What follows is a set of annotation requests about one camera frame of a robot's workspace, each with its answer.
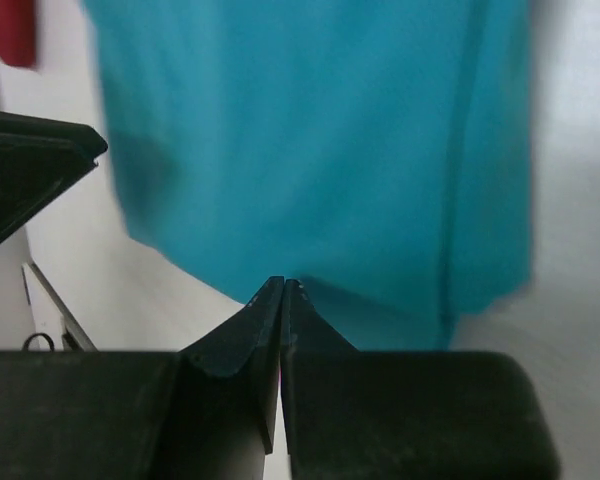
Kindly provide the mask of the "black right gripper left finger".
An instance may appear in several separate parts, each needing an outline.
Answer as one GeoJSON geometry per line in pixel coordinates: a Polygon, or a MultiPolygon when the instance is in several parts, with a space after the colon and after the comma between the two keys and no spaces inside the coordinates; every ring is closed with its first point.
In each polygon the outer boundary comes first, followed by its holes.
{"type": "Polygon", "coordinates": [[[0,351],[0,479],[261,478],[283,287],[178,352],[0,351]]]}

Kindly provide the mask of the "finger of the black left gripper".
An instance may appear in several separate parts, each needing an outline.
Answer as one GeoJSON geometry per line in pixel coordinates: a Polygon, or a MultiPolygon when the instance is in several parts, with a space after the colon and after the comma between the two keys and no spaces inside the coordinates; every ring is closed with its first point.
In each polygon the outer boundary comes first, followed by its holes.
{"type": "Polygon", "coordinates": [[[97,166],[92,127],[0,111],[0,244],[97,166]]]}

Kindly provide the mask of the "aluminium table rail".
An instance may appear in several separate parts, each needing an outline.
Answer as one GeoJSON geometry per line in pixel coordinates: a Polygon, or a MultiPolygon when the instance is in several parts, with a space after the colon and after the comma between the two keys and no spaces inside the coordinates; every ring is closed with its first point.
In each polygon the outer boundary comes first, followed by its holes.
{"type": "Polygon", "coordinates": [[[24,340],[22,349],[96,351],[95,344],[40,268],[33,262],[25,263],[22,273],[34,321],[34,332],[24,340]]]}

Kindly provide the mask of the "teal t shirt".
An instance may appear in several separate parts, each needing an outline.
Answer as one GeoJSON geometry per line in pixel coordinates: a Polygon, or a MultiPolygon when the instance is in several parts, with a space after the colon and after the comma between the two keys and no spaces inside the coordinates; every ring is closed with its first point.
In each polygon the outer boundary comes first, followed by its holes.
{"type": "Polygon", "coordinates": [[[532,270],[526,1],[88,1],[128,234],[232,299],[299,280],[370,350],[532,270]]]}

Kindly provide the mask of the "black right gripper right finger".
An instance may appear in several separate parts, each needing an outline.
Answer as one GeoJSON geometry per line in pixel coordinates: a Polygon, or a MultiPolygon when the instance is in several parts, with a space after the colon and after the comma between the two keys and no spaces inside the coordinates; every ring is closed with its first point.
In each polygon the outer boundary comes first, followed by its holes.
{"type": "Polygon", "coordinates": [[[495,352],[360,351],[285,284],[281,394],[296,479],[556,479],[534,387],[495,352]]]}

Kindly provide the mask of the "red t shirt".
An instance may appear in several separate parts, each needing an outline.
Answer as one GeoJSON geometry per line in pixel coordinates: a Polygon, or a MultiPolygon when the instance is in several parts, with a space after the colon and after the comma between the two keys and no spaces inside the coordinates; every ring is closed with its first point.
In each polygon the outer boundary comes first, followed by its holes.
{"type": "Polygon", "coordinates": [[[0,0],[0,60],[11,67],[37,64],[37,2],[0,0]]]}

